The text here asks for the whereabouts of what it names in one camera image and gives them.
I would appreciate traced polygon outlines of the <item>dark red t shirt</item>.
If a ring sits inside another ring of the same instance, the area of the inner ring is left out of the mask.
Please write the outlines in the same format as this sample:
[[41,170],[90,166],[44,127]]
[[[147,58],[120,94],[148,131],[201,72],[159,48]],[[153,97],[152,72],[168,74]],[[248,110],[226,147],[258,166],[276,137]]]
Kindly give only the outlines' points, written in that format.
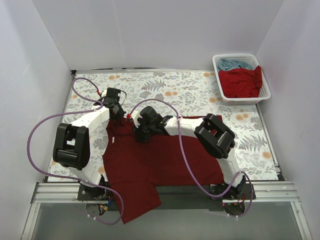
[[157,186],[196,184],[177,135],[154,135],[141,143],[136,141],[133,126],[125,119],[109,121],[108,144],[102,156],[109,185],[118,192],[117,207],[124,210],[124,224],[161,205]]

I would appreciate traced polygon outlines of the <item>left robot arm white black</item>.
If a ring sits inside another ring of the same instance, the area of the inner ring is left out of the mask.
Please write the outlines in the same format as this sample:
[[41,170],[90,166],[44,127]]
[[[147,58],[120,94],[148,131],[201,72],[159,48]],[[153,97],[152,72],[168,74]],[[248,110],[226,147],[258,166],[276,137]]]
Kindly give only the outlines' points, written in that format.
[[61,123],[57,127],[53,148],[53,161],[69,168],[85,185],[90,186],[89,194],[95,200],[106,196],[106,187],[101,184],[103,176],[90,162],[90,135],[103,123],[116,121],[125,116],[121,93],[117,88],[107,88],[102,92],[100,102],[93,111],[84,114],[70,124]]

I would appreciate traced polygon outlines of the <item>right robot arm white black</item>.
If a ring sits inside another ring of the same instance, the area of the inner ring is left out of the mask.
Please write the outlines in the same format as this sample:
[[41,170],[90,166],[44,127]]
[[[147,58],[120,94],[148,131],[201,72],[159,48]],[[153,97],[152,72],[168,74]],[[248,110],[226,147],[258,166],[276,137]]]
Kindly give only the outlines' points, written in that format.
[[217,160],[227,185],[227,195],[232,199],[243,195],[246,179],[235,157],[235,134],[218,116],[212,113],[200,118],[161,116],[151,106],[133,110],[128,116],[133,120],[132,130],[137,142],[146,143],[154,135],[197,138],[206,152]]

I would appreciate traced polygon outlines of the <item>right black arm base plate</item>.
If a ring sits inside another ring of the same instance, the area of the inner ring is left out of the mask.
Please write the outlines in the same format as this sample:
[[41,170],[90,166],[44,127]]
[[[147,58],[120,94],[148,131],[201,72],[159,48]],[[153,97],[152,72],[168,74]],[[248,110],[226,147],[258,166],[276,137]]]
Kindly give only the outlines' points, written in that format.
[[[226,189],[227,184],[211,184],[209,186],[209,192],[212,195],[221,195]],[[245,183],[240,188],[231,187],[226,194],[218,197],[218,200],[250,200],[252,195],[251,185]]]

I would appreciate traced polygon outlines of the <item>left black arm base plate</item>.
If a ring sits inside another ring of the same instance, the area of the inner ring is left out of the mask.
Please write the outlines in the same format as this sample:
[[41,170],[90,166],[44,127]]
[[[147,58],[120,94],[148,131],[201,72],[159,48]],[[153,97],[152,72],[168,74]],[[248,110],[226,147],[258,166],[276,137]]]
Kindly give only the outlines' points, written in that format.
[[78,201],[105,201],[109,199],[109,191],[100,187],[80,185],[77,195]]

